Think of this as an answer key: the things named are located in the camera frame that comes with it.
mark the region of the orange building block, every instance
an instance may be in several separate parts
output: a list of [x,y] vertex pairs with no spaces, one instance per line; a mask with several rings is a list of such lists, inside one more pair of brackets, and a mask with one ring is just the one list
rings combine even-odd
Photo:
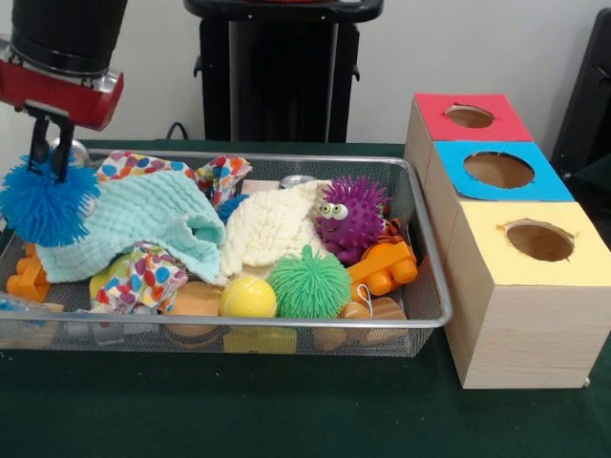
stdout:
[[400,243],[378,243],[360,262],[348,268],[352,277],[352,300],[364,303],[357,286],[364,284],[374,296],[384,296],[400,285],[414,281],[418,275],[411,247]]
[[17,262],[16,271],[17,275],[11,275],[7,281],[7,292],[30,301],[43,302],[51,286],[34,245],[26,246],[26,257]]

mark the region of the wire mesh basket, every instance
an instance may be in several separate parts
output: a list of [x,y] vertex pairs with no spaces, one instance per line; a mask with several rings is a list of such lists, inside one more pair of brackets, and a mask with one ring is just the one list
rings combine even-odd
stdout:
[[[93,160],[112,151],[93,150]],[[210,153],[138,152],[185,162],[193,169],[217,156]],[[249,179],[281,180],[291,175],[318,179],[368,176],[392,197],[390,217],[408,227],[418,258],[418,277],[392,293],[406,320],[293,320],[164,315],[116,315],[89,309],[87,281],[58,283],[48,303],[63,313],[34,309],[0,312],[0,348],[150,352],[263,353],[412,357],[433,330],[452,316],[431,223],[412,167],[389,157],[242,155],[253,166]],[[0,255],[0,285],[24,256],[25,243],[12,236]]]

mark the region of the stacked wooden boxes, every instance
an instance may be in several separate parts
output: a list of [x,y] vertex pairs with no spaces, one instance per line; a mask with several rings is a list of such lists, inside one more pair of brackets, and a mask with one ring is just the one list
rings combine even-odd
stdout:
[[506,97],[417,94],[405,157],[451,288],[463,387],[583,386],[611,329],[611,253]]

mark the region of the light blue washcloth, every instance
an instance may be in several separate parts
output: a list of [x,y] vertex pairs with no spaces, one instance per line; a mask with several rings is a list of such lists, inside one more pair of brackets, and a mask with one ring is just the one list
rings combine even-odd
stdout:
[[68,246],[37,247],[48,281],[87,279],[138,241],[165,248],[205,281],[218,276],[224,226],[183,172],[111,180],[100,183],[99,191],[85,220],[87,237]]

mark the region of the black stand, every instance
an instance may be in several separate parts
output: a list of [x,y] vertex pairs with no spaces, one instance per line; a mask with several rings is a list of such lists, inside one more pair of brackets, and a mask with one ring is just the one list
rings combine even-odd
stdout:
[[611,248],[611,9],[592,30],[552,165]]
[[572,175],[611,153],[611,9],[602,10],[581,63],[552,164]]
[[383,0],[266,4],[184,0],[202,18],[207,139],[346,141],[359,32]]

